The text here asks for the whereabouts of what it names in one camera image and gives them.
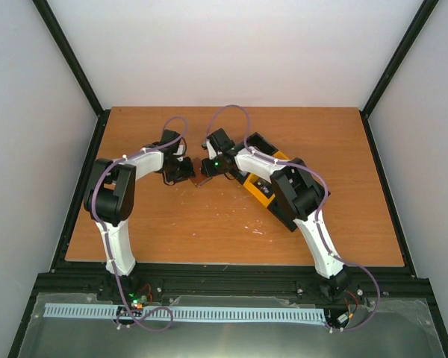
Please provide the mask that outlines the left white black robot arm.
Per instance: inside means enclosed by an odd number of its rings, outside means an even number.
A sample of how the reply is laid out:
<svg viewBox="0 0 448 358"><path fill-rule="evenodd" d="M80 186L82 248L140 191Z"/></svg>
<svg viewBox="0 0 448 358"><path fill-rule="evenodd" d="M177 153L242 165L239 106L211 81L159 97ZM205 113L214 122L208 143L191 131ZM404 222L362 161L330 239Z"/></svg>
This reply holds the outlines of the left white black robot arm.
<svg viewBox="0 0 448 358"><path fill-rule="evenodd" d="M113 289L124 300L136 298L140 291L140 281L130 275L136 260L128 229L136 182L153 173L159 174L167 186L193 178L193 163L186 152L185 138L165 130L159 142L136 153L115 160L100 158L93 164L83 205L102 236L106 269L119 275Z"/></svg>

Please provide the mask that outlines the brown leather card holder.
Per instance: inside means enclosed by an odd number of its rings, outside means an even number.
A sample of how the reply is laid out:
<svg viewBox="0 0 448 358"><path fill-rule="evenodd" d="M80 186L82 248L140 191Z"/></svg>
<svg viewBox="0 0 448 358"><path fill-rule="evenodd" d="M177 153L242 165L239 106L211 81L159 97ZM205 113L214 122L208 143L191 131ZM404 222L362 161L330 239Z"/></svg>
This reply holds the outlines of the brown leather card holder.
<svg viewBox="0 0 448 358"><path fill-rule="evenodd" d="M213 176L208 172L208 164L206 159L194 157L192 159L194 176L190 178L190 181L196 188L199 188L209 182Z"/></svg>

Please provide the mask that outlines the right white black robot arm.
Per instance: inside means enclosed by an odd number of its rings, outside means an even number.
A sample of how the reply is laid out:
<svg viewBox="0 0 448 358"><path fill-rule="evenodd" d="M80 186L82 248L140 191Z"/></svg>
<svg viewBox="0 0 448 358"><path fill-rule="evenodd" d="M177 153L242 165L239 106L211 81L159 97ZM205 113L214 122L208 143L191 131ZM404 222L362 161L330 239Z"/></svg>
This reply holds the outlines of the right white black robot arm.
<svg viewBox="0 0 448 358"><path fill-rule="evenodd" d="M220 128L206 136L202 147L208 152L202 161L204 176L236 177L290 231L300 230L321 276L322 295L328 301L336 300L350 278L320 209L329 194L304 170L305 163L299 158L289 160L258 133L236 144Z"/></svg>

